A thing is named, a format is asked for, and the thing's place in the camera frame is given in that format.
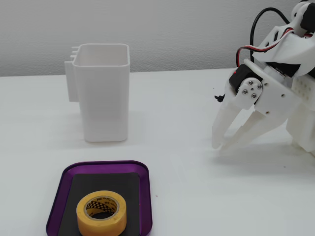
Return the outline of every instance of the red wire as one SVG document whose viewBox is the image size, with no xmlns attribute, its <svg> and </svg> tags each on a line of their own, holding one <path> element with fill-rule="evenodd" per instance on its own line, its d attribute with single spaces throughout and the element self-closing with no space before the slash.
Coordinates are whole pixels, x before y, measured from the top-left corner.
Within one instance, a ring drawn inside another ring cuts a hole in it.
<svg viewBox="0 0 315 236">
<path fill-rule="evenodd" d="M 283 35 L 281 36 L 281 38 L 282 38 L 284 35 L 286 35 L 288 32 L 292 31 L 292 30 L 293 30 L 293 28 L 288 28 L 288 29 L 283 33 Z M 240 66 L 240 54 L 241 54 L 241 50 L 242 50 L 242 49 L 248 49 L 248 50 L 251 50 L 251 51 L 254 51 L 254 52 L 262 53 L 262 52 L 267 52 L 267 51 L 269 51 L 270 49 L 273 49 L 273 48 L 276 47 L 277 45 L 278 45 L 278 43 L 275 44 L 275 45 L 273 45 L 273 46 L 270 46 L 269 48 L 266 48 L 266 49 L 257 49 L 257 48 L 253 48 L 253 47 L 251 47 L 251 46 L 245 46 L 245 47 L 239 48 L 238 51 L 237 51 L 237 67 Z"/>
<path fill-rule="evenodd" d="M 305 35 L 304 35 L 304 37 L 308 37 L 308 38 L 311 38 L 313 35 L 311 34 L 311 33 L 306 33 Z"/>
</svg>

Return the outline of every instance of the white plastic bin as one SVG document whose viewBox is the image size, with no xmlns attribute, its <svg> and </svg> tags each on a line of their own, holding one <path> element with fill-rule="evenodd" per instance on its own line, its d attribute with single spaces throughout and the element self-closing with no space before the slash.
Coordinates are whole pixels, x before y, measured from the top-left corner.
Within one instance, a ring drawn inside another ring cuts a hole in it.
<svg viewBox="0 0 315 236">
<path fill-rule="evenodd" d="M 128 136 L 129 46 L 83 44 L 65 62 L 70 102 L 79 102 L 84 138 L 123 141 Z"/>
</svg>

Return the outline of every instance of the white tabletop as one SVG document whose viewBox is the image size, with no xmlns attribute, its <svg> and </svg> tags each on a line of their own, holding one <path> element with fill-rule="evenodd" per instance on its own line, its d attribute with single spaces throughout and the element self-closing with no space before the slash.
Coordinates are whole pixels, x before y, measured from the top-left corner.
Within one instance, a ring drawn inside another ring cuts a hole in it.
<svg viewBox="0 0 315 236">
<path fill-rule="evenodd" d="M 0 235 L 46 235 L 67 166 L 137 160 L 150 171 L 151 236 L 313 236 L 315 158 L 290 145 L 284 125 L 237 151 L 211 148 L 229 72 L 132 73 L 121 143 L 83 140 L 65 76 L 0 78 Z"/>
</svg>

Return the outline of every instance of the masking tape roll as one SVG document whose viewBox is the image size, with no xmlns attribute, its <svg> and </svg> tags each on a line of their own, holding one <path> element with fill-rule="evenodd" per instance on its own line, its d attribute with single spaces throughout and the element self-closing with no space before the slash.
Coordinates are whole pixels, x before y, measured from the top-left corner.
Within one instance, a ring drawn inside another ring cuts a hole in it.
<svg viewBox="0 0 315 236">
<path fill-rule="evenodd" d="M 105 219 L 95 219 L 98 213 L 111 214 Z M 77 206 L 78 227 L 82 236 L 118 236 L 126 228 L 126 202 L 118 193 L 97 191 L 86 195 Z"/>
</svg>

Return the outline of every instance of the purple tray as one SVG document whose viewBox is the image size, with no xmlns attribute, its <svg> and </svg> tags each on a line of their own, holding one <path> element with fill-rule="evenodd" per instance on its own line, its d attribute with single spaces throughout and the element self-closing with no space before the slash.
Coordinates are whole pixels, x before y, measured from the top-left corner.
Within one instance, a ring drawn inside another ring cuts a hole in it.
<svg viewBox="0 0 315 236">
<path fill-rule="evenodd" d="M 47 235 L 58 236 L 59 227 L 63 218 L 64 208 L 74 175 L 122 173 L 137 173 L 139 175 L 140 236 L 149 235 L 153 224 L 149 170 L 146 165 L 137 161 L 80 162 L 67 167 L 61 176 L 53 207 L 48 218 L 46 225 Z"/>
</svg>

